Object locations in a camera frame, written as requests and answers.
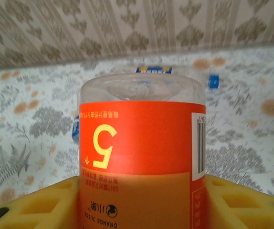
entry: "plastic bottle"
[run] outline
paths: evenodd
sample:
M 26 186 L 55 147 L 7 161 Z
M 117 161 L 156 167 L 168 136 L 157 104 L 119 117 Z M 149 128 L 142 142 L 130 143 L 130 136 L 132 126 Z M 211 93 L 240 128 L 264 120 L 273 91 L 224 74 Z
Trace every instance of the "plastic bottle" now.
M 80 228 L 206 228 L 199 82 L 163 73 L 99 77 L 82 86 L 79 112 Z

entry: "orange flower pattern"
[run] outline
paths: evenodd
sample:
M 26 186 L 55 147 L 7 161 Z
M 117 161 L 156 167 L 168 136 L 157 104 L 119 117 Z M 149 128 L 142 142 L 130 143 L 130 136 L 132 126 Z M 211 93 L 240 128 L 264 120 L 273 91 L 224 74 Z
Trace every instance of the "orange flower pattern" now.
M 28 108 L 29 109 L 35 109 L 38 106 L 39 103 L 40 103 L 40 101 L 33 100 L 32 102 L 29 103 Z
M 36 97 L 38 95 L 38 91 L 34 91 L 34 92 L 32 92 L 32 97 Z
M 34 176 L 28 176 L 26 180 L 27 185 L 32 185 L 34 183 Z
M 274 117 L 274 99 L 264 101 L 261 105 L 261 109 L 264 114 Z
M 197 59 L 193 62 L 193 66 L 198 70 L 207 70 L 209 69 L 211 62 L 207 59 Z
M 16 198 L 15 190 L 12 188 L 6 188 L 0 194 L 0 205 L 7 203 Z
M 215 66 L 223 66 L 225 65 L 226 60 L 223 57 L 216 57 L 212 60 L 212 64 Z
M 7 80 L 11 77 L 11 72 L 5 72 L 4 74 L 1 75 L 0 79 L 1 80 Z
M 24 113 L 27 109 L 28 105 L 26 102 L 19 103 L 16 107 L 14 107 L 14 114 L 20 115 Z
M 266 47 L 0 71 L 0 204 L 79 174 L 79 147 L 71 139 L 76 93 L 128 63 L 191 66 L 202 72 L 191 76 L 196 80 L 218 74 L 219 88 L 206 89 L 206 170 L 274 195 L 274 47 Z

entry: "gray leaf pattern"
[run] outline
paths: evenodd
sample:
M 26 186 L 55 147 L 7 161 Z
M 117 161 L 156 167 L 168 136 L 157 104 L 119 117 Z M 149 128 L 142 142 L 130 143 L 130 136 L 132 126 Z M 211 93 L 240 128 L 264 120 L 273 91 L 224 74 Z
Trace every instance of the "gray leaf pattern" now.
M 253 134 L 258 138 L 273 136 L 274 137 L 274 130 L 271 129 L 256 129 Z
M 76 79 L 67 80 L 64 88 L 53 88 L 52 90 L 52 100 L 65 101 L 66 99 L 76 96 L 76 93 L 80 87 L 80 82 Z
M 64 117 L 62 111 L 56 111 L 52 107 L 42 107 L 36 111 L 33 120 L 37 120 L 30 126 L 30 134 L 35 138 L 46 133 L 49 136 L 65 135 L 71 130 L 73 123 L 70 117 Z
M 40 83 L 42 79 L 38 75 L 23 75 L 17 77 L 17 82 L 24 82 L 24 84 Z
M 236 115 L 242 115 L 252 99 L 249 86 L 240 80 L 229 77 L 220 79 L 220 88 L 206 97 L 207 106 L 217 107 L 221 102 L 227 102 Z
M 233 73 L 237 72 L 245 72 L 248 75 L 255 75 L 255 74 L 273 74 L 274 67 L 267 67 L 266 64 L 263 63 L 251 63 L 251 64 L 236 64 L 234 66 L 226 66 L 228 70 L 231 70 Z
M 230 143 L 233 140 L 243 139 L 243 134 L 237 133 L 235 130 L 227 130 L 224 134 L 220 134 L 217 128 L 206 128 L 206 144 L 215 145 L 217 142 Z
M 269 52 L 265 50 L 253 50 L 248 51 L 247 54 L 256 56 L 262 62 L 274 62 L 274 49 L 270 49 Z
M 0 112 L 3 112 L 12 105 L 19 94 L 19 89 L 13 86 L 6 86 L 0 93 Z
M 0 127 L 6 128 L 6 130 L 11 134 L 17 134 L 17 137 L 19 138 L 26 138 L 30 143 L 30 139 L 26 134 L 27 131 L 24 125 L 20 125 L 19 123 L 16 123 L 16 125 L 11 125 L 10 123 L 7 123 L 6 125 L 2 125 Z
M 253 148 L 229 143 L 219 150 L 206 151 L 206 167 L 209 174 L 239 174 L 246 172 L 265 173 L 262 158 Z
M 58 151 L 54 161 L 64 170 L 64 179 L 79 174 L 79 151 L 77 148 Z
M 85 61 L 81 63 L 81 68 L 83 68 L 85 71 L 93 70 L 98 65 L 97 62 L 91 62 L 91 61 Z
M 62 79 L 68 79 L 72 77 L 73 75 L 78 75 L 80 73 L 79 70 L 71 70 L 71 71 L 61 71 L 61 72 L 53 72 L 48 71 L 49 79 L 48 82 L 56 82 L 56 80 L 62 80 Z
M 260 187 L 260 185 L 253 181 L 250 175 L 243 176 L 238 184 L 263 192 L 263 189 Z

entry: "floral wallpaper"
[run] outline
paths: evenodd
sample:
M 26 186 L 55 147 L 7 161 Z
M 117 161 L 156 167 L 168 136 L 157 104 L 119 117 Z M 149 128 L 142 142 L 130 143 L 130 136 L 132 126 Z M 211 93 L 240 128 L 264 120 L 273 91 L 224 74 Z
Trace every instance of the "floral wallpaper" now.
M 274 42 L 274 0 L 0 0 L 0 68 Z
M 219 74 L 219 88 L 206 90 L 207 173 L 274 196 L 274 47 L 263 47 L 0 71 L 0 204 L 78 174 L 76 93 L 132 63 Z

